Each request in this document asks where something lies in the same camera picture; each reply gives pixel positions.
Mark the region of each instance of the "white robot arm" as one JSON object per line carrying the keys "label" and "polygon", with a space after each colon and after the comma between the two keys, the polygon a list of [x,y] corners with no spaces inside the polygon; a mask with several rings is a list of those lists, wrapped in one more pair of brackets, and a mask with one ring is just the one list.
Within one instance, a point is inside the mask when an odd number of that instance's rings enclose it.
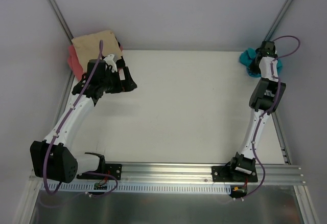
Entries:
{"label": "white robot arm", "polygon": [[244,141],[236,155],[225,166],[213,166],[214,182],[257,182],[255,155],[260,136],[271,113],[275,112],[285,91],[277,74],[277,55],[274,42],[263,41],[256,50],[256,58],[250,65],[250,71],[261,74],[249,106],[251,116]]}
{"label": "white robot arm", "polygon": [[[70,153],[72,142],[83,120],[104,92],[130,92],[137,88],[137,85],[131,78],[124,60],[118,62],[116,56],[111,54],[99,61],[88,87],[81,95],[96,62],[97,60],[90,60],[88,63],[87,73],[83,74],[82,80],[73,88],[71,100],[54,129],[42,142],[33,142],[30,152],[36,176],[43,177],[44,161],[47,161],[47,178],[65,183],[70,183],[76,175],[88,171],[107,173],[103,155],[86,152],[74,157]],[[124,80],[120,80],[120,69],[124,72]],[[53,140],[51,153],[47,158],[46,151]]]}

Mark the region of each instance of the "pink cloth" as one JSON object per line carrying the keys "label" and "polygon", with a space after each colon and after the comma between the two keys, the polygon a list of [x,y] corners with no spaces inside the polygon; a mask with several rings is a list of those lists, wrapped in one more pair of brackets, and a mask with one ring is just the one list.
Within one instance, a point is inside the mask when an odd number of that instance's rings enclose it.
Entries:
{"label": "pink cloth", "polygon": [[73,74],[75,75],[77,80],[80,81],[82,79],[82,75],[84,72],[80,62],[78,61],[74,46],[73,45],[69,46],[68,51],[69,51],[68,65],[72,69]]}

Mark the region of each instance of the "white table surface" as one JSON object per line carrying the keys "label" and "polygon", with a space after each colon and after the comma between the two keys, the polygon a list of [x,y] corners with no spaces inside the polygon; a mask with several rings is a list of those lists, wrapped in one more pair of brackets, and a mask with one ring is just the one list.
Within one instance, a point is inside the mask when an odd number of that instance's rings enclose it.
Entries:
{"label": "white table surface", "polygon": [[[116,162],[228,162],[242,144],[259,80],[247,75],[239,55],[124,51],[138,88],[105,94],[84,120],[72,153],[98,152]],[[284,163],[271,118],[258,156],[265,164]]]}

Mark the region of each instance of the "teal cloth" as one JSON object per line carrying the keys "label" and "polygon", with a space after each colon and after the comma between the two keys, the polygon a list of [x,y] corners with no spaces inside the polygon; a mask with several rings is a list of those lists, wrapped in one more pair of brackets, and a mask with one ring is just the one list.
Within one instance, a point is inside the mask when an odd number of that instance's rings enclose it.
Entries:
{"label": "teal cloth", "polygon": [[[246,66],[246,71],[251,77],[261,77],[260,74],[254,74],[249,69],[251,62],[255,59],[255,56],[256,56],[255,49],[248,48],[240,55],[240,63]],[[278,63],[277,63],[278,75],[280,74],[282,68],[283,68],[282,61],[278,59]]]}

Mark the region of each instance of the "white wall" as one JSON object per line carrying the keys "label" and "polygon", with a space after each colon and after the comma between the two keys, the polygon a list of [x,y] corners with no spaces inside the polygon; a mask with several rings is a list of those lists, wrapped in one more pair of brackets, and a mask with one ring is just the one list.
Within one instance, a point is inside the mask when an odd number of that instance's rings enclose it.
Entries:
{"label": "white wall", "polygon": [[[321,223],[327,223],[327,0],[295,0],[275,34],[298,36],[298,52],[284,59],[285,96],[278,108],[293,163],[302,165]],[[279,54],[295,46],[277,43]]]}
{"label": "white wall", "polygon": [[0,223],[13,221],[67,81],[68,40],[46,0],[0,0]]}
{"label": "white wall", "polygon": [[114,31],[125,49],[244,50],[285,0],[56,0],[74,36]]}

